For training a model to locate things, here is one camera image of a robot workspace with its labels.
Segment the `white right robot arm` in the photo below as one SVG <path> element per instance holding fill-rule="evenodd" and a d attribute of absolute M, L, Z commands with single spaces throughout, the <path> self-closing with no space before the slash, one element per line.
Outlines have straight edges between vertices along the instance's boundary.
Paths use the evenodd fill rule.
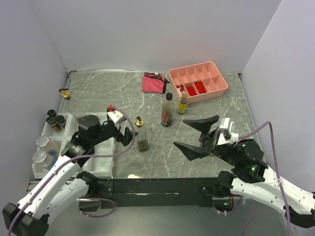
<path fill-rule="evenodd" d="M 183 122 L 201 133 L 198 147 L 174 142 L 188 160 L 211 155 L 233 167 L 230 172 L 221 171 L 214 184 L 201 187 L 202 194 L 218 198 L 240 195 L 275 209 L 295 226 L 315 225 L 315 194 L 282 178 L 266 164 L 259 144 L 235 133 L 230 118 L 213 116 Z"/>

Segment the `spice jar black lid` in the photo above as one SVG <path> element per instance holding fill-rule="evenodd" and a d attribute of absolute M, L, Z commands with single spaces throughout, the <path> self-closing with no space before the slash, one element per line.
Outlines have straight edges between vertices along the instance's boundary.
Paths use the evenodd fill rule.
<path fill-rule="evenodd" d="M 62 128 L 58 125 L 57 121 L 53 116 L 47 117 L 46 122 L 53 128 L 55 132 L 59 133 L 62 131 Z"/>

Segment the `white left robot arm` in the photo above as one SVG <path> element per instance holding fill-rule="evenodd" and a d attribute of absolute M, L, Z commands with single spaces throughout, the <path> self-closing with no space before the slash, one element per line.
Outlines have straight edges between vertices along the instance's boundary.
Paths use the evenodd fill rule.
<path fill-rule="evenodd" d="M 107 112 L 107 120 L 86 115 L 78 120 L 78 130 L 65 145 L 56 163 L 37 186 L 17 204 L 8 203 L 2 210 L 8 235 L 43 236 L 49 225 L 75 200 L 100 196 L 98 178 L 79 171 L 90 158 L 97 158 L 95 146 L 114 138 L 125 146 L 126 153 L 135 142 L 133 126 L 121 133 L 120 124 L 129 121 L 121 110 Z"/>

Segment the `yellow label sauce bottle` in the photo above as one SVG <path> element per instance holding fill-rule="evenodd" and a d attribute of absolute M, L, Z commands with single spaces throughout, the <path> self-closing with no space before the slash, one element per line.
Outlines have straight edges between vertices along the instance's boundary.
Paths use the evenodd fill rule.
<path fill-rule="evenodd" d="M 186 107 L 187 107 L 187 94 L 183 93 L 181 95 L 181 99 L 179 102 L 179 107 L 178 107 L 178 113 L 183 115 L 186 112 Z"/>

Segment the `tall glass oil bottle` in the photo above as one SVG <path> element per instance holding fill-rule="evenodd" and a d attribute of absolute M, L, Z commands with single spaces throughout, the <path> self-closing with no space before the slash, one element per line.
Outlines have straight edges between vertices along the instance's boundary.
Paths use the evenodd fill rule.
<path fill-rule="evenodd" d="M 67 108 L 71 115 L 75 118 L 78 123 L 81 123 L 84 120 L 85 112 L 83 111 L 80 103 L 77 99 L 70 93 L 68 88 L 61 88 L 59 92 L 62 95 L 62 98 L 67 103 Z"/>

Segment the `dark soy sauce bottle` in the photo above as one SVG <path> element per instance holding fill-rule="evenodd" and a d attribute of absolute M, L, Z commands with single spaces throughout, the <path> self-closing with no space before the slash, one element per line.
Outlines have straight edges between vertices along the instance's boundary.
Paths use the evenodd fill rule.
<path fill-rule="evenodd" d="M 161 107 L 161 124 L 165 127 L 169 127 L 173 123 L 173 115 L 175 111 L 175 104 L 173 101 L 173 94 L 168 92 L 165 95 L 165 101 Z"/>

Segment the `white plastic divided tray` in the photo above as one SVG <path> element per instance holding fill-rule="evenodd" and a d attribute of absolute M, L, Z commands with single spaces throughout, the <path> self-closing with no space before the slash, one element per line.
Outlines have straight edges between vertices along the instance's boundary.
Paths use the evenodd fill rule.
<path fill-rule="evenodd" d="M 70 141 L 72 135 L 77 131 L 78 123 L 70 113 L 59 113 L 59 115 L 64 116 L 66 120 L 65 128 L 62 129 L 61 132 L 57 133 L 50 125 L 45 124 L 41 134 L 51 138 L 59 146 L 58 151 L 59 154 L 61 154 L 61 151 L 64 149 L 65 145 Z M 111 178 L 113 176 L 114 167 L 113 158 L 104 158 L 99 156 L 113 154 L 115 152 L 115 139 L 108 139 L 96 145 L 94 149 L 95 155 L 98 157 L 90 158 L 84 164 L 82 170 L 90 172 L 96 177 Z"/>

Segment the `glass oil bottle gold spout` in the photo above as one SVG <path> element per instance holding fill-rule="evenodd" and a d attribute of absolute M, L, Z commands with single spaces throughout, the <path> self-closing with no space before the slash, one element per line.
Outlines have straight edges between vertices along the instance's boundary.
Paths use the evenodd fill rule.
<path fill-rule="evenodd" d="M 140 116 L 137 116 L 135 119 L 135 127 L 136 127 L 136 142 L 137 148 L 139 152 L 144 152 L 149 149 L 149 141 L 147 137 L 147 131 L 144 126 L 144 121 Z"/>

